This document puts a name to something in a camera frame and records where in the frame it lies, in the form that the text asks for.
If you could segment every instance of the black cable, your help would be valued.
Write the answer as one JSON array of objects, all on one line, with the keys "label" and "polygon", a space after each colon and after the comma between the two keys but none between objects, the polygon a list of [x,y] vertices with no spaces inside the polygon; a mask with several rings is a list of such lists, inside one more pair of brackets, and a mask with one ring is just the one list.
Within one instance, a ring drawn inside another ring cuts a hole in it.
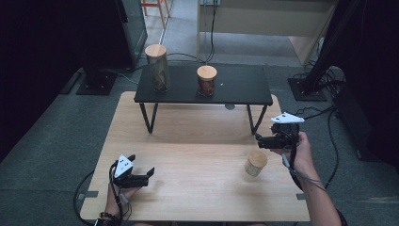
[{"label": "black cable", "polygon": [[335,109],[335,106],[329,106],[328,108],[326,108],[326,109],[324,109],[324,110],[317,109],[316,107],[313,107],[313,106],[308,106],[308,107],[304,107],[304,108],[302,108],[302,109],[297,110],[296,113],[293,114],[293,115],[297,116],[297,115],[304,114],[305,111],[306,111],[306,110],[309,110],[309,109],[318,111],[319,113],[318,113],[318,114],[315,114],[315,115],[312,115],[312,116],[309,116],[309,117],[306,117],[306,118],[303,118],[304,120],[309,120],[309,119],[311,119],[311,118],[315,118],[315,117],[320,116],[320,115],[322,115],[322,114],[324,114],[324,113],[327,113],[327,112],[330,111],[330,110],[334,110],[334,109]]},{"label": "black cable", "polygon": [[172,53],[172,54],[167,54],[167,56],[174,56],[174,55],[182,55],[182,56],[186,56],[186,57],[191,57],[194,58],[195,60],[178,60],[178,59],[169,59],[168,62],[170,61],[186,61],[186,62],[195,62],[195,63],[206,63],[206,61],[198,59],[195,56],[191,56],[188,54],[183,54],[183,53]]},{"label": "black cable", "polygon": [[77,200],[77,198],[78,198],[78,195],[77,195],[77,194],[79,193],[80,187],[81,187],[82,184],[88,179],[88,177],[91,176],[93,173],[94,173],[94,170],[91,171],[91,172],[83,179],[83,181],[82,181],[82,182],[79,184],[79,186],[76,188],[76,191],[75,191],[74,196],[73,196],[73,209],[74,209],[74,211],[75,211],[75,214],[76,214],[77,217],[80,219],[80,221],[82,221],[82,222],[83,222],[84,224],[86,224],[86,225],[91,225],[91,226],[93,226],[94,224],[92,224],[92,223],[86,221],[85,219],[83,219],[83,218],[80,216],[79,210],[77,209],[77,206],[76,206],[76,200]]},{"label": "black cable", "polygon": [[318,42],[317,42],[317,50],[316,50],[316,54],[317,54],[317,57],[319,57],[320,56],[320,41],[323,41],[324,42],[324,38],[322,38],[322,39],[320,39]]},{"label": "black cable", "polygon": [[118,225],[120,226],[122,224],[123,221],[123,209],[122,209],[122,204],[120,203],[120,197],[117,195],[117,192],[115,191],[114,188],[114,177],[112,176],[112,169],[114,167],[116,167],[118,164],[118,161],[116,161],[110,168],[109,168],[109,185],[111,186],[111,190],[112,193],[114,194],[114,198],[115,198],[115,203],[117,204],[119,210],[120,210],[120,220],[118,222]]},{"label": "black cable", "polygon": [[329,116],[328,116],[328,123],[327,123],[327,124],[328,124],[329,138],[331,139],[332,146],[334,147],[336,159],[335,159],[334,171],[332,171],[331,176],[329,177],[328,181],[326,182],[326,185],[325,185],[325,188],[326,188],[326,189],[328,188],[329,184],[331,183],[332,179],[334,178],[335,173],[337,172],[337,169],[338,169],[338,165],[340,164],[340,153],[338,152],[337,145],[335,144],[334,137],[332,136],[332,133],[331,133],[331,123],[330,123],[331,116],[332,116],[332,114],[333,114],[336,110],[337,110],[337,109],[335,108],[334,110],[332,110],[332,111],[329,113]]},{"label": "black cable", "polygon": [[330,86],[330,85],[340,85],[340,86],[343,86],[343,85],[345,85],[345,84],[346,84],[346,83],[343,82],[343,81],[340,81],[340,80],[333,80],[333,81],[327,82],[327,83],[325,83],[325,84],[319,85],[319,88],[320,88],[320,89],[326,88],[326,87],[328,87],[328,86]]},{"label": "black cable", "polygon": [[206,57],[205,63],[208,63],[212,60],[215,54],[215,46],[214,46],[214,28],[215,28],[215,15],[216,15],[216,10],[217,10],[217,4],[216,0],[214,0],[214,14],[213,14],[213,19],[212,19],[212,27],[211,27],[211,51],[209,53],[209,56]]},{"label": "black cable", "polygon": [[293,78],[296,78],[296,77],[299,76],[299,79],[302,79],[303,76],[306,77],[308,75],[309,75],[309,73],[296,73],[296,74],[293,75]]}]

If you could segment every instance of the brown jar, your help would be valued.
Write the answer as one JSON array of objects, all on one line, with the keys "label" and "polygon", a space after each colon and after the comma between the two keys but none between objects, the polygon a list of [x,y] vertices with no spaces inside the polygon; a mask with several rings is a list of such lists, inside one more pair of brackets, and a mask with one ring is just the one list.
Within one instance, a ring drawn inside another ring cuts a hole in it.
[{"label": "brown jar", "polygon": [[212,66],[201,66],[197,69],[199,76],[199,94],[202,96],[212,96],[215,92],[215,77],[217,70]]}]

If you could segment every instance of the black stand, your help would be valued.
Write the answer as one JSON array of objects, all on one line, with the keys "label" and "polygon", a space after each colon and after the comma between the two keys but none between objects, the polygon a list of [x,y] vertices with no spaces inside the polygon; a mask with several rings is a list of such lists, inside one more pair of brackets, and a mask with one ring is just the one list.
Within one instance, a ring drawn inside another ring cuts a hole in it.
[{"label": "black stand", "polygon": [[96,78],[91,78],[86,75],[82,81],[77,95],[104,95],[107,96],[114,86],[117,75],[115,73],[100,73]]},{"label": "black stand", "polygon": [[326,95],[320,89],[319,91],[305,94],[302,83],[303,79],[289,78],[288,84],[290,84],[291,92],[293,93],[296,101],[315,101],[325,102],[327,100]]}]

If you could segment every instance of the wooden cylinder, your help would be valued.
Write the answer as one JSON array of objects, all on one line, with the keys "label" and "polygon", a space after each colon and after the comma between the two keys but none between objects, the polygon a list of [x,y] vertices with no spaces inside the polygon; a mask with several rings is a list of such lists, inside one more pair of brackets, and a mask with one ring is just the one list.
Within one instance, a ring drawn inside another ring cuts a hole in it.
[{"label": "wooden cylinder", "polygon": [[211,96],[215,92],[215,77],[217,70],[212,66],[201,66],[197,69],[199,76],[199,94],[202,96]]},{"label": "wooden cylinder", "polygon": [[246,164],[244,165],[247,174],[256,177],[261,173],[267,164],[267,156],[261,151],[253,151],[249,154]]},{"label": "wooden cylinder", "polygon": [[153,89],[166,92],[170,88],[170,78],[167,60],[167,48],[160,44],[153,44],[145,50],[152,77]]}]

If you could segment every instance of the black tabletop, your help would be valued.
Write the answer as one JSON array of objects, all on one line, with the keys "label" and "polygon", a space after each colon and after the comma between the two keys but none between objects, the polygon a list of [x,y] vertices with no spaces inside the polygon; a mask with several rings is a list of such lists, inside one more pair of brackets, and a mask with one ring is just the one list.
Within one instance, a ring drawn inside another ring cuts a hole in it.
[{"label": "black tabletop", "polygon": [[153,90],[148,67],[143,69],[137,87],[137,103],[272,105],[273,100],[262,66],[212,65],[217,70],[215,93],[198,94],[199,66],[168,66],[170,89]]}]

